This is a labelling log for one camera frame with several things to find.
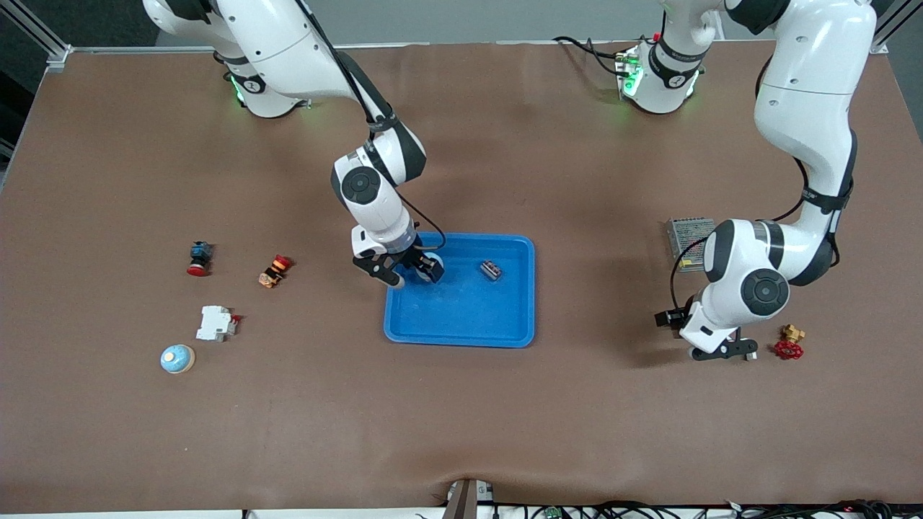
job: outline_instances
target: blue tray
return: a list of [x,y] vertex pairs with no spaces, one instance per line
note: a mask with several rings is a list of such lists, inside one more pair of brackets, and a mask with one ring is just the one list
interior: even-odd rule
[[[437,284],[414,271],[406,285],[388,289],[385,335],[396,343],[523,348],[535,337],[535,247],[525,236],[447,233],[437,251],[446,273]],[[420,233],[425,245],[436,233]],[[492,260],[496,281],[481,272]]]

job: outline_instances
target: white robotic arm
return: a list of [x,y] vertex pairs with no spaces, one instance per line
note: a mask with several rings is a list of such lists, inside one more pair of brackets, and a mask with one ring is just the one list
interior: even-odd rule
[[301,0],[144,0],[150,18],[172,34],[215,47],[243,103],[255,115],[285,115],[302,100],[345,97],[366,113],[369,138],[333,165],[333,190],[359,223],[353,263],[400,287],[398,265],[437,282],[442,265],[426,251],[395,187],[423,173],[426,152],[375,85],[336,51]]
[[[710,283],[669,322],[658,320],[679,328],[698,359],[749,353],[731,335],[774,317],[788,302],[789,285],[816,281],[838,256],[835,233],[857,151],[848,110],[875,29],[866,0],[725,1],[731,18],[751,30],[774,26],[776,48],[754,117],[769,142],[803,163],[807,184],[797,222],[728,220],[708,237]],[[667,38],[665,31],[661,41]]]
[[619,57],[622,96],[652,114],[675,111],[692,94],[699,65],[717,34],[709,13],[722,0],[660,0],[660,39],[642,40]]

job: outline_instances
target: brown table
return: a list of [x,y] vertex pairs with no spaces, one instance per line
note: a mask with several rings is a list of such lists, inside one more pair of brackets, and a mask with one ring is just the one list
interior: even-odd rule
[[[676,114],[621,103],[590,56],[538,45],[355,52],[423,140],[402,189],[449,231],[537,249],[520,351],[392,344],[352,266],[330,165],[365,136],[346,101],[241,110],[207,54],[68,59],[38,93],[0,202],[0,512],[427,505],[459,478],[505,501],[921,501],[923,162],[884,56],[852,109],[843,265],[761,344],[799,361],[696,363],[653,326],[663,224],[767,218],[790,158],[752,119],[767,42],[716,44]],[[185,274],[194,240],[213,274]],[[273,255],[297,265],[257,284]],[[704,277],[680,276],[687,296]],[[245,316],[193,339],[203,305]],[[191,371],[158,365],[176,343]]]

